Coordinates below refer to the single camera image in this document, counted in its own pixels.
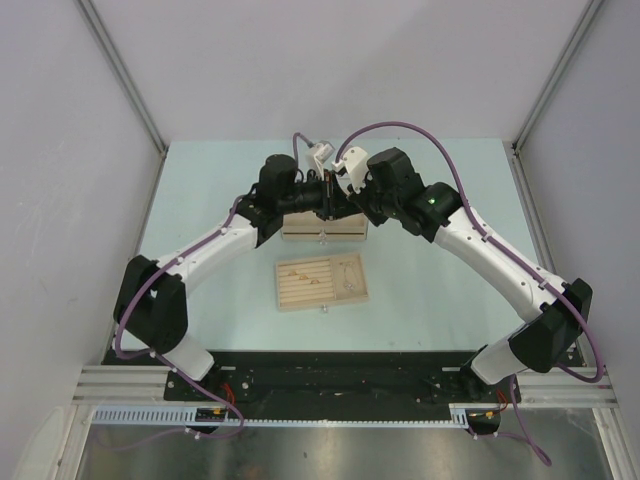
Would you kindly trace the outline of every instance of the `table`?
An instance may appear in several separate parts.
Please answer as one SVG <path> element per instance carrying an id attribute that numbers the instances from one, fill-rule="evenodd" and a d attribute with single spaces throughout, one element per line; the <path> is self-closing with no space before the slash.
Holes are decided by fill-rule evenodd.
<path id="1" fill-rule="evenodd" d="M 335 146 L 338 140 L 332 140 Z M 451 139 L 472 205 L 505 239 L 535 259 L 508 160 L 497 139 Z M 370 154 L 404 150 L 425 184 L 451 174 L 422 139 L 364 139 Z M 267 156 L 290 141 L 174 142 L 150 212 L 141 253 L 156 258 L 186 245 L 226 217 L 249 190 Z M 276 262 L 359 251 L 370 300 L 363 304 L 280 312 Z M 370 226 L 365 242 L 285 242 L 279 235 L 224 265 L 190 297 L 189 331 L 210 350 L 436 351 L 476 350 L 520 324 L 509 304 L 450 253 L 413 237 L 400 224 Z M 128 333 L 125 349 L 142 344 Z"/>

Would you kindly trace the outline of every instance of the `purple cable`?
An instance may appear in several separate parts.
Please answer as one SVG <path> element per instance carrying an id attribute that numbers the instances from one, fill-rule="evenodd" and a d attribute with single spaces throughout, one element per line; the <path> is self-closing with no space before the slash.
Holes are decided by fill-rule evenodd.
<path id="1" fill-rule="evenodd" d="M 299 157 L 298 157 L 298 139 L 302 140 L 304 143 L 307 144 L 307 147 L 311 148 L 313 147 L 313 142 L 311 140 L 309 140 L 309 138 L 307 138 L 306 135 L 304 135 L 303 133 L 300 132 L 296 132 L 293 134 L 293 158 L 296 161 L 296 165 L 298 165 L 300 163 L 299 161 Z"/>
<path id="2" fill-rule="evenodd" d="M 515 375 L 511 375 L 509 377 L 509 390 L 511 392 L 511 395 L 510 395 L 511 404 L 513 405 L 513 411 L 516 414 L 516 418 L 518 419 L 518 423 L 520 424 L 522 433 L 524 433 L 524 437 L 522 435 L 517 435 L 515 433 L 502 433 L 502 432 L 496 432 L 495 434 L 488 434 L 488 435 L 478 435 L 476 432 L 473 431 L 473 428 L 471 427 L 471 425 L 469 425 L 469 429 L 468 429 L 469 433 L 473 435 L 474 439 L 476 438 L 481 438 L 481 439 L 510 438 L 512 440 L 519 440 L 521 442 L 528 443 L 531 449 L 533 450 L 533 452 L 540 459 L 540 461 L 545 466 L 550 467 L 553 464 L 553 462 L 551 461 L 551 458 L 549 457 L 549 455 L 547 455 L 547 452 L 542 450 L 542 448 L 540 448 L 540 446 L 538 446 L 538 444 L 536 444 L 536 442 L 533 441 L 533 439 L 531 438 L 531 435 L 529 434 L 529 429 L 527 428 L 526 424 L 524 423 L 524 419 L 522 418 L 520 407 L 518 407 L 518 402 L 516 401 L 515 379 L 516 379 Z"/>
<path id="3" fill-rule="evenodd" d="M 133 450 L 134 448 L 138 448 L 141 447 L 143 445 L 146 445 L 147 443 L 151 443 L 154 440 L 157 440 L 158 438 L 164 437 L 166 435 L 173 435 L 174 433 L 185 433 L 185 429 L 182 427 L 179 428 L 170 428 L 168 430 L 163 430 L 161 432 L 158 432 L 154 435 L 151 435 L 147 438 L 143 438 L 142 440 L 132 443 L 130 445 L 125 445 L 122 447 L 111 447 L 109 445 L 106 445 L 102 440 L 100 440 L 100 438 L 98 437 L 98 435 L 92 435 L 93 437 L 93 441 L 95 443 L 97 443 L 98 445 L 100 445 L 102 448 L 104 448 L 105 450 L 109 450 L 111 452 L 126 452 L 127 450 Z"/>
<path id="4" fill-rule="evenodd" d="M 182 258 L 188 257 L 193 252 L 201 249 L 205 245 L 209 244 L 210 242 L 212 242 L 213 240 L 218 238 L 220 236 L 221 231 L 222 231 L 223 228 L 229 227 L 229 225 L 231 224 L 231 222 L 233 220 L 233 216 L 236 213 L 236 209 L 238 208 L 238 203 L 240 203 L 240 200 L 242 198 L 243 198 L 243 195 L 241 195 L 241 196 L 239 196 L 238 198 L 235 199 L 235 201 L 233 202 L 233 206 L 231 207 L 231 210 L 229 211 L 229 216 L 227 217 L 227 219 L 224 221 L 224 223 L 222 224 L 222 226 L 218 230 L 213 232 L 211 235 L 203 238 L 202 240 L 200 240 L 198 243 L 194 244 L 193 246 L 189 247 L 184 252 L 181 252 L 178 256 L 176 256 L 175 258 L 170 260 L 166 265 L 163 265 L 162 267 L 160 267 L 158 269 L 158 271 L 156 273 L 154 273 L 153 275 L 151 275 L 151 277 L 149 277 L 149 279 L 146 282 L 144 282 L 142 287 L 140 287 L 140 289 L 136 292 L 136 294 L 133 296 L 133 299 L 131 299 L 131 302 L 129 303 L 129 305 L 127 305 L 127 308 L 125 309 L 125 311 L 124 311 L 124 313 L 122 315 L 122 318 L 120 319 L 120 322 L 119 322 L 119 325 L 118 325 L 118 329 L 116 330 L 115 351 L 116 351 L 116 355 L 118 356 L 118 358 L 122 358 L 123 360 L 131 360 L 133 358 L 139 357 L 140 355 L 144 355 L 144 354 L 147 354 L 147 353 L 152 353 L 150 348 L 145 348 L 145 349 L 139 350 L 139 351 L 134 352 L 134 353 L 125 353 L 122 350 L 122 335 L 123 335 L 124 330 L 125 330 L 125 328 L 127 326 L 127 323 L 129 322 L 129 319 L 131 318 L 131 314 L 135 310 L 136 306 L 138 305 L 138 303 L 140 302 L 142 297 L 144 297 L 144 295 L 146 295 L 146 293 L 153 286 L 153 284 L 156 282 L 156 280 L 158 280 L 158 278 L 160 278 L 164 273 L 166 273 L 171 267 L 176 265 L 178 263 L 178 259 L 180 257 L 182 257 Z M 236 429 L 232 430 L 231 432 L 228 432 L 228 433 L 214 435 L 214 434 L 207 434 L 207 433 L 197 432 L 196 435 L 199 434 L 199 436 L 205 437 L 205 438 L 229 438 L 229 437 L 232 437 L 234 435 L 237 435 L 238 433 L 240 433 L 242 431 L 242 429 L 244 428 L 245 419 L 244 419 L 244 416 L 242 415 L 242 413 L 240 412 L 240 410 L 238 410 L 235 405 L 232 405 L 231 403 L 227 402 L 226 400 L 222 399 L 221 397 L 218 397 L 217 395 L 213 394 L 212 392 L 210 392 L 210 391 L 206 390 L 205 388 L 201 387 L 200 385 L 198 385 L 197 382 L 195 382 L 187 374 L 185 374 L 180 369 L 178 369 L 175 365 L 173 365 L 169 360 L 164 358 L 162 355 L 156 354 L 156 358 L 158 360 L 160 360 L 162 363 L 164 363 L 165 365 L 167 365 L 169 368 L 173 369 L 187 383 L 189 383 L 189 385 L 191 385 L 193 388 L 198 390 L 200 393 L 202 393 L 203 395 L 215 400 L 216 402 L 220 402 L 223 405 L 225 405 L 229 410 L 231 410 L 233 413 L 236 414 L 236 416 L 238 417 L 238 420 L 240 421 L 240 424 L 238 425 L 238 427 Z M 162 437 L 164 435 L 168 435 L 170 433 L 177 433 L 179 431 L 184 431 L 184 429 L 180 428 L 180 429 L 165 430 L 165 431 L 160 432 L 158 434 L 155 434 L 155 435 L 153 435 L 153 436 L 151 436 L 151 437 L 149 437 L 149 438 L 147 438 L 145 440 L 142 440 L 142 441 L 140 441 L 140 442 L 138 442 L 138 443 L 136 443 L 134 445 L 129 445 L 127 447 L 122 447 L 122 450 L 127 450 L 129 448 L 135 448 L 135 447 L 143 445 L 143 444 L 145 444 L 147 442 L 153 441 L 156 438 Z"/>
<path id="5" fill-rule="evenodd" d="M 471 210 L 471 205 L 469 204 L 469 200 L 467 199 L 467 195 L 464 191 L 464 187 L 462 186 L 462 181 L 460 180 L 460 176 L 458 175 L 458 170 L 453 164 L 453 160 L 451 159 L 451 156 L 446 151 L 444 146 L 440 143 L 440 141 L 438 141 L 436 137 L 434 137 L 432 134 L 430 134 L 426 130 L 406 122 L 392 121 L 392 122 L 374 123 L 372 125 L 363 127 L 360 130 L 357 130 L 356 132 L 351 134 L 338 149 L 338 152 L 336 153 L 336 158 L 342 157 L 342 153 L 344 152 L 344 150 L 347 148 L 349 143 L 351 143 L 351 141 L 353 141 L 356 137 L 362 135 L 363 133 L 369 132 L 371 130 L 375 130 L 377 128 L 382 128 L 382 127 L 401 127 L 401 128 L 407 128 L 409 130 L 413 130 L 414 132 L 418 132 L 419 134 L 425 136 L 427 139 L 431 141 L 431 143 L 435 145 L 435 147 L 440 151 L 440 153 L 444 157 L 445 161 L 447 162 L 447 165 L 449 165 L 449 170 L 451 170 L 451 174 L 453 175 L 453 180 L 456 184 L 456 187 L 458 188 L 458 193 L 460 193 L 460 198 L 462 199 L 462 206 L 464 208 L 465 213 L 467 214 L 467 217 L 469 218 L 473 226 L 476 228 L 476 230 L 480 233 L 480 235 L 482 235 L 483 237 L 487 236 L 487 231 L 484 228 L 482 228 L 482 225 L 480 225 L 480 222 L 478 222 L 475 215 L 473 214 L 473 211 Z M 588 327 L 586 320 L 582 317 L 580 312 L 578 312 L 576 307 L 574 307 L 573 304 L 569 302 L 569 300 L 567 300 L 567 298 L 564 295 L 562 295 L 562 293 L 560 293 L 557 289 L 555 289 L 550 284 L 544 283 L 544 278 L 538 272 L 536 272 L 533 268 L 527 265 L 527 263 L 524 260 L 522 260 L 518 255 L 516 255 L 514 252 L 509 250 L 506 246 L 504 246 L 498 240 L 493 238 L 491 235 L 487 236 L 487 241 L 489 241 L 493 246 L 495 246 L 498 250 L 504 253 L 507 257 L 509 257 L 509 259 L 515 262 L 525 272 L 531 275 L 531 277 L 533 277 L 533 279 L 536 280 L 540 285 L 544 285 L 544 288 L 547 289 L 558 300 L 560 300 L 560 302 L 562 302 L 562 304 L 565 307 L 567 307 L 567 309 L 575 317 L 576 321 L 578 322 L 578 324 L 580 324 L 580 327 L 584 331 L 584 334 L 587 337 L 589 344 L 591 345 L 591 350 L 593 350 L 593 356 L 595 357 L 595 361 L 596 361 L 596 374 L 594 377 L 585 377 L 584 375 L 574 372 L 569 367 L 561 363 L 559 363 L 557 366 L 562 370 L 564 370 L 569 375 L 577 378 L 578 380 L 582 380 L 583 382 L 586 382 L 586 383 L 598 383 L 602 379 L 602 376 L 604 375 L 604 365 L 602 362 L 602 356 L 600 355 L 600 349 L 598 348 L 598 345 L 596 344 L 596 341 L 593 338 L 591 329 Z"/>

